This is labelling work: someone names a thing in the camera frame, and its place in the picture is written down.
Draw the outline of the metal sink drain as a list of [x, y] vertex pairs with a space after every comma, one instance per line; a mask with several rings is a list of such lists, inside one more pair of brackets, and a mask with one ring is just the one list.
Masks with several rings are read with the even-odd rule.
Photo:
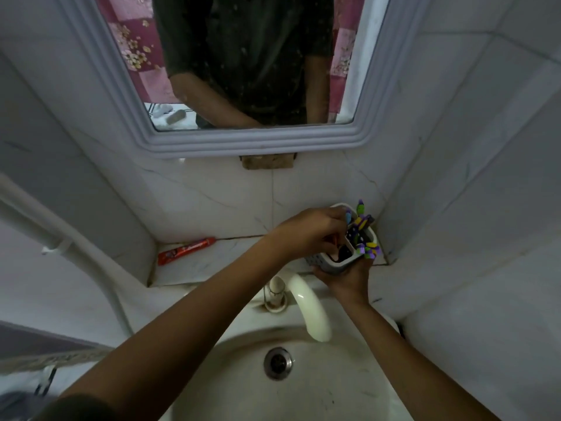
[[274, 347], [265, 355], [263, 368], [269, 379], [283, 381], [292, 371], [293, 358], [284, 347]]

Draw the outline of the red toothpaste tube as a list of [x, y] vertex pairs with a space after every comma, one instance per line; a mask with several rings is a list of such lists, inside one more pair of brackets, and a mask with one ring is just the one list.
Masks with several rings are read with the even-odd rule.
[[162, 251], [157, 256], [157, 266], [164, 266], [173, 261], [178, 260], [186, 255], [193, 254], [197, 251], [211, 247], [216, 243], [216, 238], [207, 237], [198, 241], [193, 241], [188, 244], [184, 244], [172, 249]]

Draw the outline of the person's left forearm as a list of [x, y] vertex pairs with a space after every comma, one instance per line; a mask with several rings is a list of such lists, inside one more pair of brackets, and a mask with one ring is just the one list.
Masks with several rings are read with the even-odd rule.
[[159, 421], [214, 345], [290, 260], [270, 232], [111, 351], [41, 413], [41, 421]]

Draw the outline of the white toothbrush holder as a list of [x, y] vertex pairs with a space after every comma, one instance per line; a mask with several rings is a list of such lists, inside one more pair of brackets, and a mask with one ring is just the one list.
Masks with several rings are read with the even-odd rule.
[[[353, 215], [353, 220], [356, 219], [356, 207], [352, 207], [346, 203], [338, 203], [332, 205], [332, 207], [343, 207], [345, 210], [350, 209]], [[306, 263], [313, 267], [317, 266], [322, 271], [330, 274], [330, 275], [338, 275], [346, 270], [350, 265], [352, 265], [355, 261], [362, 256], [359, 256], [355, 253], [355, 247], [358, 243], [366, 243], [366, 242], [375, 242], [379, 246], [378, 238], [376, 237], [373, 229], [369, 226], [367, 229], [362, 231], [357, 231], [353, 228], [350, 228], [349, 225], [347, 226], [347, 234], [346, 234], [346, 246], [342, 247], [340, 250], [340, 259], [332, 259], [325, 253], [318, 253], [312, 256], [308, 256], [305, 258]], [[375, 260], [382, 257], [382, 249], [380, 255], [377, 256]]]

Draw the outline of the white faucet knob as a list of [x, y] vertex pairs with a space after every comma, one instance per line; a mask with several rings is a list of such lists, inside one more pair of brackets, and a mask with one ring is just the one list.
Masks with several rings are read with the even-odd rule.
[[264, 307], [270, 313], [281, 313], [288, 306], [286, 285], [279, 276], [273, 277], [263, 288]]

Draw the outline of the white pipe clip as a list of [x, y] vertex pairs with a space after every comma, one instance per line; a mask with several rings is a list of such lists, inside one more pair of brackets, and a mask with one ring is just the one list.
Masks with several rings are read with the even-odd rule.
[[61, 240], [55, 247], [44, 246], [41, 250], [42, 255], [65, 255], [72, 247], [73, 241], [70, 239]]

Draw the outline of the brown wooden block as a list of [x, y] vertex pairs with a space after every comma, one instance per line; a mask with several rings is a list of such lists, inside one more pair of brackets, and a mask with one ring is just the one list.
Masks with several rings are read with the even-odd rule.
[[242, 155], [240, 161], [242, 167], [247, 170], [292, 169], [297, 155], [297, 153]]

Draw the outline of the grey framed wall mirror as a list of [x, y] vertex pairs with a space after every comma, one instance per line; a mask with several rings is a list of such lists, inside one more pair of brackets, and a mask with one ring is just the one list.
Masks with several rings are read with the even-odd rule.
[[205, 158], [353, 149], [375, 138], [387, 121], [390, 100], [431, 0], [389, 0], [353, 121], [336, 125], [207, 131], [157, 131], [142, 106], [108, 26], [94, 0], [53, 0], [69, 35], [89, 62], [70, 102], [84, 115], [85, 131], [112, 138], [129, 153], [160, 159]]

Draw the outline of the person's right forearm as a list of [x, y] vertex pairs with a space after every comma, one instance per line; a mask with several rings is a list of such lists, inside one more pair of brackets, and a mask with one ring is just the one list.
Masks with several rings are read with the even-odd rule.
[[337, 300], [414, 421], [501, 421], [406, 342], [368, 302]]

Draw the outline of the person's right hand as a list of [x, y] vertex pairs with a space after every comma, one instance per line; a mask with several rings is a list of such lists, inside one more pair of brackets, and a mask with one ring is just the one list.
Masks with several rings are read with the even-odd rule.
[[368, 279], [373, 262], [360, 258], [342, 273], [333, 275], [332, 283], [325, 283], [343, 307], [369, 305]]

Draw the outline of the white curved faucet spout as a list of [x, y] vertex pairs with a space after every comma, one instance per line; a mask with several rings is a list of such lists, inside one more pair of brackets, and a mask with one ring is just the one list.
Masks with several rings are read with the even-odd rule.
[[332, 339], [332, 327], [316, 293], [292, 270], [282, 269], [277, 275], [296, 300], [310, 337], [318, 342], [329, 342]]

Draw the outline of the white ceramic sink basin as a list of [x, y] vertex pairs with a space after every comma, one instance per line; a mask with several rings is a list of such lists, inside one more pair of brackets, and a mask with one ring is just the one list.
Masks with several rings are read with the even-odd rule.
[[[169, 421], [413, 421], [361, 334], [325, 286], [310, 286], [333, 336], [306, 331], [290, 295], [281, 313], [264, 308], [263, 291], [235, 318], [170, 408]], [[290, 375], [273, 381], [264, 357], [284, 347]]]

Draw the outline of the white wall pipe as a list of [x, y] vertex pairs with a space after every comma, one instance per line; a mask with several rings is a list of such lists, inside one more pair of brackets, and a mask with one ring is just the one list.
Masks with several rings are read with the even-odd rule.
[[55, 226], [45, 227], [46, 221], [42, 220], [38, 213], [33, 213], [32, 206], [25, 204], [17, 192], [18, 186], [6, 174], [0, 173], [0, 220], [40, 244], [41, 248], [55, 247], [63, 239], [72, 240], [73, 245], [65, 255], [53, 256], [60, 256], [69, 261], [93, 281], [108, 302], [124, 336], [131, 337], [134, 330], [118, 296], [114, 278], [71, 234], [60, 232]]

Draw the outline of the person's left hand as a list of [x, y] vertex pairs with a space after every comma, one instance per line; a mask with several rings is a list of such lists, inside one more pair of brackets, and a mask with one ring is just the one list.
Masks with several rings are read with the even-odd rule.
[[275, 227], [266, 236], [273, 250], [284, 261], [323, 253], [320, 239], [324, 222], [319, 209], [344, 209], [341, 207], [306, 209]]

